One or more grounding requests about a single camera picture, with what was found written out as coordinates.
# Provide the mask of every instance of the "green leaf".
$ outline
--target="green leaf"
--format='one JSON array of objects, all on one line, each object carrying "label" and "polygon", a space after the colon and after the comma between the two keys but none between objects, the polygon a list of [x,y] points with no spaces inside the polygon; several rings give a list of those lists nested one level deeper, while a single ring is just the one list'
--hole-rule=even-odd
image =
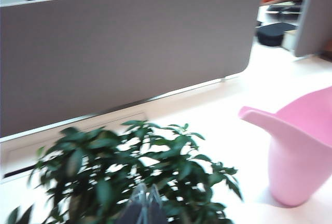
[{"label": "green leaf", "polygon": [[191,172],[191,163],[185,162],[183,166],[180,167],[178,173],[178,180],[183,180],[186,176],[188,176]]},{"label": "green leaf", "polygon": [[15,208],[9,215],[7,219],[7,224],[15,224],[17,220],[17,213],[18,213],[19,207]]},{"label": "green leaf", "polygon": [[149,127],[154,127],[160,129],[161,127],[154,123],[147,123]]},{"label": "green leaf", "polygon": [[219,212],[219,211],[224,211],[226,206],[218,202],[211,202],[209,204],[209,208],[212,209],[213,211]]},{"label": "green leaf", "polygon": [[44,148],[45,148],[45,146],[42,146],[42,147],[40,147],[40,148],[37,150],[36,154],[37,154],[37,157],[38,157],[38,158],[40,158],[40,157],[42,156],[42,153],[43,153],[43,151],[44,151]]},{"label": "green leaf", "polygon": [[139,126],[139,125],[144,125],[144,121],[142,121],[142,120],[129,120],[129,121],[126,121],[125,123],[122,123],[122,125],[136,125],[136,126]]},{"label": "green leaf", "polygon": [[234,175],[237,173],[238,170],[234,169],[234,167],[232,168],[224,168],[224,171],[228,174],[228,175]]},{"label": "green leaf", "polygon": [[241,195],[241,192],[240,192],[240,189],[237,185],[235,185],[229,178],[226,178],[226,184],[228,185],[228,188],[233,190],[234,193],[241,199],[243,200],[242,198],[242,195]]},{"label": "green leaf", "polygon": [[172,127],[162,127],[161,129],[163,129],[163,130],[170,130],[170,131],[172,131],[176,135],[181,135],[180,132],[177,129],[172,128]]},{"label": "green leaf", "polygon": [[17,224],[29,224],[30,221],[30,214],[31,210],[33,208],[33,205],[31,205],[22,215],[22,218],[17,222]]},{"label": "green leaf", "polygon": [[81,149],[75,150],[71,157],[68,159],[67,165],[66,165],[66,175],[67,177],[73,177],[77,175],[79,172],[81,166],[82,166],[82,158],[84,156],[84,153]]},{"label": "green leaf", "polygon": [[96,192],[97,192],[97,199],[99,203],[102,205],[103,210],[105,211],[109,209],[110,204],[112,203],[114,197],[114,193],[110,185],[110,182],[105,181],[104,178],[100,179],[97,182]]},{"label": "green leaf", "polygon": [[227,218],[225,218],[225,219],[219,219],[218,222],[217,222],[217,224],[233,224],[233,221],[230,220],[230,219],[227,219]]},{"label": "green leaf", "polygon": [[68,127],[64,130],[61,131],[62,134],[66,135],[66,136],[69,136],[69,135],[72,135],[72,134],[75,134],[79,132],[79,130],[75,127]]},{"label": "green leaf", "polygon": [[179,215],[182,211],[182,209],[179,207],[179,204],[176,201],[164,202],[162,209],[164,210],[165,215],[168,217]]},{"label": "green leaf", "polygon": [[92,130],[90,132],[88,132],[87,134],[87,138],[90,139],[94,139],[96,138],[101,132],[103,132],[105,127],[100,127],[98,129]]},{"label": "green leaf", "polygon": [[85,141],[87,138],[87,134],[85,132],[77,132],[70,135],[67,135],[66,137],[63,137],[62,139],[58,140],[57,143],[63,143],[63,142],[82,142]]},{"label": "green leaf", "polygon": [[201,134],[199,134],[199,133],[197,133],[197,132],[189,133],[189,135],[194,135],[194,136],[196,136],[196,137],[198,137],[198,138],[200,138],[200,139],[202,139],[202,140],[205,140],[205,138],[204,138]]},{"label": "green leaf", "polygon": [[33,176],[33,173],[35,172],[36,170],[36,166],[32,169],[32,171],[30,172],[30,175],[29,177],[27,178],[27,186],[30,187],[31,186],[31,179],[32,179],[32,176]]},{"label": "green leaf", "polygon": [[181,135],[173,141],[173,149],[181,150],[188,143],[188,137]]},{"label": "green leaf", "polygon": [[89,145],[89,149],[98,149],[102,147],[114,148],[119,145],[119,141],[111,138],[101,138],[92,141]]},{"label": "green leaf", "polygon": [[135,131],[135,135],[140,140],[143,140],[147,132],[148,132],[148,128],[139,128],[137,131]]},{"label": "green leaf", "polygon": [[160,138],[160,139],[155,139],[155,140],[151,141],[151,145],[167,145],[167,146],[169,146],[170,142],[171,141],[169,141],[165,138]]},{"label": "green leaf", "polygon": [[213,174],[209,175],[209,185],[212,186],[214,184],[217,184],[226,178],[227,177],[222,173],[214,172]]},{"label": "green leaf", "polygon": [[182,128],[181,126],[179,126],[178,124],[169,124],[169,127],[178,127],[178,128]]},{"label": "green leaf", "polygon": [[200,160],[204,160],[204,161],[207,161],[207,162],[211,162],[211,159],[208,158],[206,155],[203,155],[203,154],[199,154],[199,155],[193,157],[192,159],[200,159]]}]

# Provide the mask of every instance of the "black bag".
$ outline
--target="black bag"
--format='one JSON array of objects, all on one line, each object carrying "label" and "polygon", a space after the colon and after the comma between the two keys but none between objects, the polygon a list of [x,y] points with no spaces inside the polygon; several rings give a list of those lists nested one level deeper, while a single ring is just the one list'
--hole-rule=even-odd
[{"label": "black bag", "polygon": [[274,23],[257,28],[257,38],[260,44],[266,46],[280,46],[284,32],[295,30],[296,26],[289,23]]}]

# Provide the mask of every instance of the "watering can spout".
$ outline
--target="watering can spout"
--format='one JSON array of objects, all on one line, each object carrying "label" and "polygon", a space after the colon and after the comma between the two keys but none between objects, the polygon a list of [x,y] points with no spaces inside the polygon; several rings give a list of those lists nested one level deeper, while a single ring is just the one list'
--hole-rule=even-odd
[{"label": "watering can spout", "polygon": [[294,136],[304,135],[304,133],[291,124],[283,121],[277,115],[244,106],[239,112],[239,117],[251,124],[263,128],[271,134],[275,140],[284,146],[297,145]]},{"label": "watering can spout", "polygon": [[275,131],[283,124],[274,114],[248,106],[241,108],[239,117],[251,124],[265,129],[270,134],[276,134]]}]

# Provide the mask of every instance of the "white desk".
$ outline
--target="white desk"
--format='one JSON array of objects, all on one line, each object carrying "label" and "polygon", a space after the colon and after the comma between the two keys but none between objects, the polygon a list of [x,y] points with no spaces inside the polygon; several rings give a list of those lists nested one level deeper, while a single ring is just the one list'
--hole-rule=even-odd
[{"label": "white desk", "polygon": [[[213,196],[214,201],[227,205],[227,216],[235,224],[331,224],[332,177],[305,204],[294,208],[280,205],[268,191],[269,134],[240,120],[237,114],[244,105],[275,112],[306,93],[331,86],[332,63],[313,56],[297,59],[283,48],[255,41],[250,57],[248,68],[233,79],[83,120],[75,126],[83,130],[84,126],[109,125],[114,120],[124,122],[128,116],[159,125],[188,122],[191,131],[206,139],[198,142],[201,153],[239,169],[236,177],[244,203],[222,184],[214,187]],[[69,126],[72,124],[22,140],[56,140],[58,132]],[[108,128],[120,130],[118,125]],[[43,221],[47,214],[44,190],[27,189],[25,183],[26,177],[21,177],[0,185],[0,223],[5,223],[6,216],[18,205],[25,209],[33,202],[37,203],[35,223]]]}]

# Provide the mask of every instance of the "desk divider panel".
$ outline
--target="desk divider panel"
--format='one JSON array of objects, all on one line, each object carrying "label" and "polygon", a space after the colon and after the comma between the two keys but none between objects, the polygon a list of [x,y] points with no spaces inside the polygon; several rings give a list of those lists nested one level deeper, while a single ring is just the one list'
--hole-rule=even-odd
[{"label": "desk divider panel", "polygon": [[260,0],[1,7],[1,136],[243,71]]}]

